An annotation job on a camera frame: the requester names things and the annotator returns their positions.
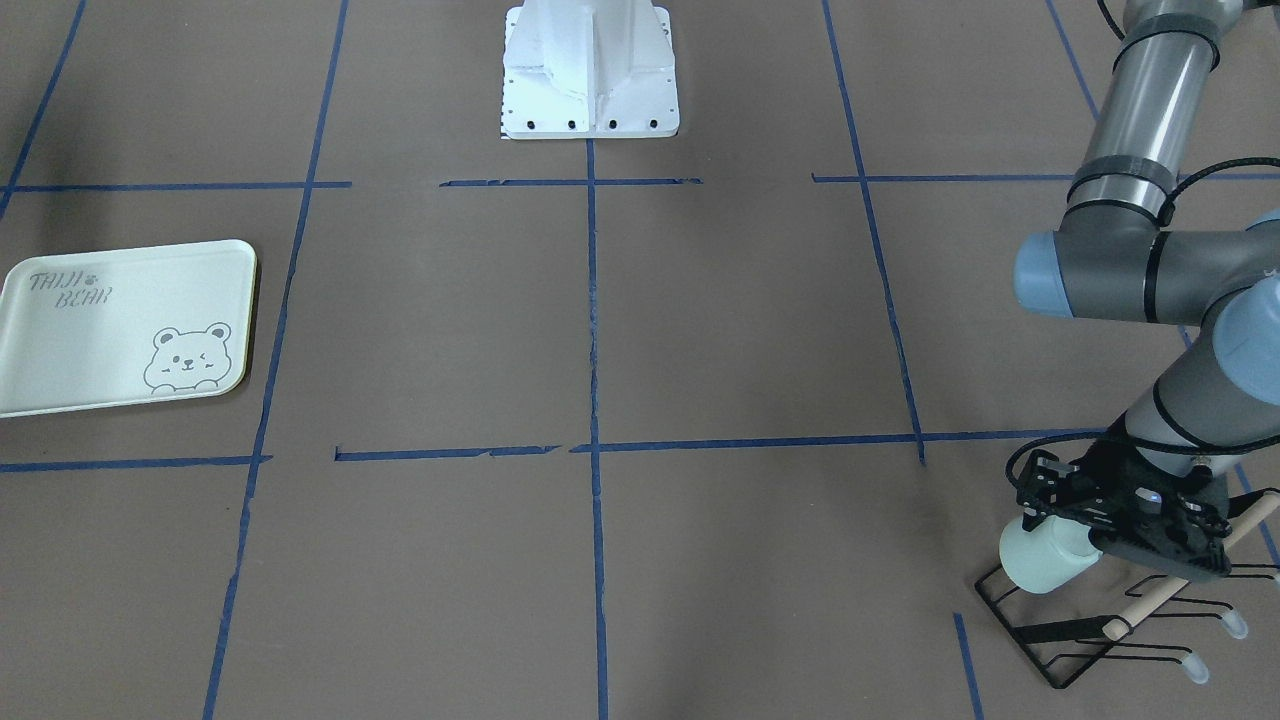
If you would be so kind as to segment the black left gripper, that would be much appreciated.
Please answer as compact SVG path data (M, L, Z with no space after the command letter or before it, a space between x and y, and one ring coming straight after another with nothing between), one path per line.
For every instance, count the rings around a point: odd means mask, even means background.
M1230 574L1234 502L1210 465L1190 460L1184 474L1172 474L1138 448L1107 439L1064 462L1046 445L1038 439L1015 452L1024 529L1066 518L1089 527L1102 556L1198 583Z

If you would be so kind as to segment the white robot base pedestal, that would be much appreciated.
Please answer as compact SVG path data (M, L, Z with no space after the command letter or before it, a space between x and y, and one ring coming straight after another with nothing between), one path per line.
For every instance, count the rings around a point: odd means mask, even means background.
M506 13L503 29L503 138L678 133L666 8L652 1L525 1Z

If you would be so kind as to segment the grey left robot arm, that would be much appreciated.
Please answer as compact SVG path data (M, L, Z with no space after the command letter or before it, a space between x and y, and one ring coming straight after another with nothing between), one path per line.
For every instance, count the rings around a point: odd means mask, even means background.
M1047 316L1198 329L1193 345L1076 460L1041 442L1010 471L1023 509L1001 534L1014 584L1057 589L1103 555L1189 582L1228 577L1228 539L1262 492L1226 471L1277 443L1277 215L1245 231L1171 231L1178 170L1220 45L1253 1L1129 1L1084 160L1052 232L1014 269Z

